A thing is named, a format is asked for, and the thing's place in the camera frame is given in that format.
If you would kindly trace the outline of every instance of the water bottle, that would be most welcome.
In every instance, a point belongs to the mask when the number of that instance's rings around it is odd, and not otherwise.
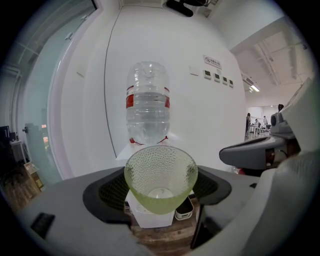
[[[126,88],[130,141],[156,145],[166,137],[170,126],[169,77],[165,67],[153,61],[133,65]]]

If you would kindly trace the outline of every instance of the black device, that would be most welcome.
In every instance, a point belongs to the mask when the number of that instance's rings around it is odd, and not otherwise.
[[[8,125],[0,127],[0,140],[10,140],[10,130]]]
[[[180,0],[179,2],[175,0],[168,0],[166,2],[166,6],[187,17],[192,17],[194,15],[194,12],[189,8],[185,7],[184,4],[199,7],[199,6],[208,6],[210,2],[211,0]]]

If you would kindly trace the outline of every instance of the textured glass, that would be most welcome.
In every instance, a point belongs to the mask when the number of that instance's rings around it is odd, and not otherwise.
[[[189,195],[198,168],[191,156],[178,148],[150,146],[130,157],[124,177],[141,205],[154,214],[167,214]]]

